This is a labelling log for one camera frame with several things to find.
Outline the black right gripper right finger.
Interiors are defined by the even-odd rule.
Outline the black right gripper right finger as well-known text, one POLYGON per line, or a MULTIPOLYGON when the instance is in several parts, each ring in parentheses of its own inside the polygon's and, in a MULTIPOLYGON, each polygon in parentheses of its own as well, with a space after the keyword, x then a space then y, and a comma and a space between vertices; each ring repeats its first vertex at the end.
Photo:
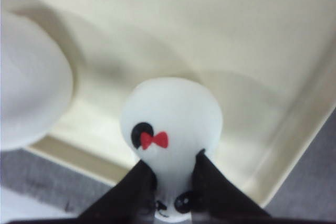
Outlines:
POLYGON ((194 223, 235 218, 266 219, 270 214, 232 184, 201 150, 196 155, 192 188, 197 194, 194 223))

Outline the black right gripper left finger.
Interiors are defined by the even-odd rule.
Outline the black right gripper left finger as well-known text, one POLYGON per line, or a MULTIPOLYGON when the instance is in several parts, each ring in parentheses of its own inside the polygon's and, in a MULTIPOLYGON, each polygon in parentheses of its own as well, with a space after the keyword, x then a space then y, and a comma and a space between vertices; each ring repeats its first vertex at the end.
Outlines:
POLYGON ((80 223, 154 223, 155 174, 139 161, 126 176, 78 216, 80 223))

